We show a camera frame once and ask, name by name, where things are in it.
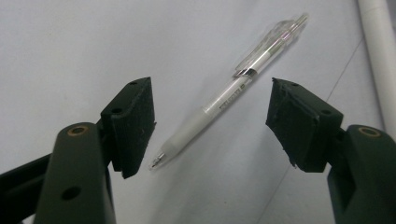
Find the white cylinder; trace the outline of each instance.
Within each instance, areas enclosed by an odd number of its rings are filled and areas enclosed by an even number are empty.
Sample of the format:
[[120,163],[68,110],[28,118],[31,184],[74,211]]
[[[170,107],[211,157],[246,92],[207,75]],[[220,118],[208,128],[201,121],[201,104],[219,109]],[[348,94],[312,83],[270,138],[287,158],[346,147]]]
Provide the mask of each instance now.
[[396,139],[396,38],[386,0],[359,0],[386,132]]

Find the white surface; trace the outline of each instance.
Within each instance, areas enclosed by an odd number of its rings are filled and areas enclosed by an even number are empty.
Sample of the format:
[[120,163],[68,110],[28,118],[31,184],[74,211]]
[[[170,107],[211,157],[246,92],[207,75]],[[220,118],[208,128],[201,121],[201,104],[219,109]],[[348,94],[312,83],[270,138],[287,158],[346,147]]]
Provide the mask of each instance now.
[[[303,12],[299,40],[150,173],[162,143],[230,79],[251,43]],[[330,99],[344,127],[381,128],[352,0],[4,1],[0,21],[0,173],[50,153],[63,127],[96,122],[126,83],[152,77],[158,124],[143,167],[127,180],[111,174],[118,223],[332,223],[326,175],[290,169],[264,125],[271,77]]]
[[396,36],[386,0],[359,0],[385,130],[396,138]]

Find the pen grip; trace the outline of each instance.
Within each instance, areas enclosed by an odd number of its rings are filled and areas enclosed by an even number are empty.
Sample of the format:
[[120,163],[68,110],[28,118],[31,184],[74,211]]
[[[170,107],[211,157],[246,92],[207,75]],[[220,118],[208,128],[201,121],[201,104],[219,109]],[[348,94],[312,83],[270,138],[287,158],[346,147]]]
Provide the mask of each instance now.
[[162,152],[169,158],[176,156],[212,119],[203,109],[199,109],[163,144]]

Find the ballpoint pen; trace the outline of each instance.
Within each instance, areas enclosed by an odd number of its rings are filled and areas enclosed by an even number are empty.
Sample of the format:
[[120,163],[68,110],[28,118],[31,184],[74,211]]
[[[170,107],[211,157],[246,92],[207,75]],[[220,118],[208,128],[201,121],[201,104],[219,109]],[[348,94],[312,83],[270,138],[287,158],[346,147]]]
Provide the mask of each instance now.
[[190,140],[223,111],[283,49],[303,30],[308,19],[303,14],[296,21],[281,21],[243,60],[233,75],[233,81],[207,105],[200,108],[163,144],[149,166],[156,169],[174,158]]

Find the pen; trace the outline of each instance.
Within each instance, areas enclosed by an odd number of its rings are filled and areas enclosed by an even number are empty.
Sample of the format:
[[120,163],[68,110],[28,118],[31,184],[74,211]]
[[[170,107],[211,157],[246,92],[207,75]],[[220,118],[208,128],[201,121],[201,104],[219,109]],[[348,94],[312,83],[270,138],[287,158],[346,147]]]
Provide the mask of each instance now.
[[296,21],[281,21],[271,30],[260,44],[243,60],[233,75],[233,81],[207,105],[195,114],[163,144],[149,166],[156,169],[174,158],[190,140],[210,121],[222,112],[238,95],[243,92],[253,77],[258,75],[283,49],[303,30],[308,19],[303,14]]

